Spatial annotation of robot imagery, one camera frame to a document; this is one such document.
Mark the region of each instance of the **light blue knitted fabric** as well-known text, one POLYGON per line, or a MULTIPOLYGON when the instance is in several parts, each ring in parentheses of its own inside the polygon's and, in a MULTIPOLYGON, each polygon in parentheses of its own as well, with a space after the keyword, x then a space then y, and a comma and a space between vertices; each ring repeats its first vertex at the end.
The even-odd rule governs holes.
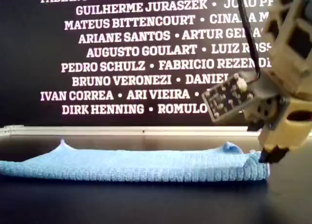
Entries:
POLYGON ((62 140, 50 153, 24 162, 0 161, 0 174, 83 181, 258 181, 270 175, 259 157, 229 142, 201 151, 126 151, 74 149, 62 140))

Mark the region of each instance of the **black table surface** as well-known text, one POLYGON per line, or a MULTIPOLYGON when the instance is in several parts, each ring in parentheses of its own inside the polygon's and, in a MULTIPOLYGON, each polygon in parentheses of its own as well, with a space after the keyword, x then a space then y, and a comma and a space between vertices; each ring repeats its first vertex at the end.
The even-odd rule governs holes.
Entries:
MULTIPOLYGON (((22 161, 53 150, 62 137, 0 139, 0 160, 22 161)), ((66 136, 79 149, 196 150, 255 137, 66 136)), ((0 224, 308 224, 312 223, 312 141, 271 166, 267 182, 95 183, 0 179, 0 224)))

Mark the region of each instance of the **robotic arm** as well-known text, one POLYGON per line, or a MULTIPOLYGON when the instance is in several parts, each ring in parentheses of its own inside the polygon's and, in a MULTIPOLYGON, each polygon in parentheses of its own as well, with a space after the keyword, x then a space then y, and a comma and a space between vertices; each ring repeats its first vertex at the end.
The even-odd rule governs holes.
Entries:
POLYGON ((272 67, 260 69, 243 4, 239 7, 255 63, 202 94, 214 123, 243 111, 248 131, 258 131, 260 162, 279 162, 301 147, 312 129, 312 0, 275 0, 263 28, 272 67))

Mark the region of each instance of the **black cable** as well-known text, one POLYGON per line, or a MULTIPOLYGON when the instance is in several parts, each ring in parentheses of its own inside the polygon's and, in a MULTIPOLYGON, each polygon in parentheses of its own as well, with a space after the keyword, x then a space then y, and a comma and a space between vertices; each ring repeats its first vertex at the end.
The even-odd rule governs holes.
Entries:
POLYGON ((246 14, 244 1, 237 0, 237 3, 238 3, 239 14, 242 19, 242 24, 245 30, 247 43, 249 45, 249 53, 250 53, 252 60, 254 61, 254 68, 256 72, 256 79, 252 81, 254 82, 260 78, 260 73, 261 73, 260 66, 259 66, 259 55, 258 55, 257 48, 255 46, 255 43, 254 43, 254 38, 252 36, 252 30, 250 28, 249 19, 246 14))

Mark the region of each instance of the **circuit board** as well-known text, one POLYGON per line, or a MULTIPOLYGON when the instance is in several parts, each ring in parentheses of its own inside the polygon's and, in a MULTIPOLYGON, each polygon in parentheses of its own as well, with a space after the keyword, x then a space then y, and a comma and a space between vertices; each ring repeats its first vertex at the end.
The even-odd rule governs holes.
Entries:
POLYGON ((254 93, 248 89, 241 91, 237 85, 239 79, 242 78, 235 74, 202 94, 213 122, 225 121, 253 102, 254 93))

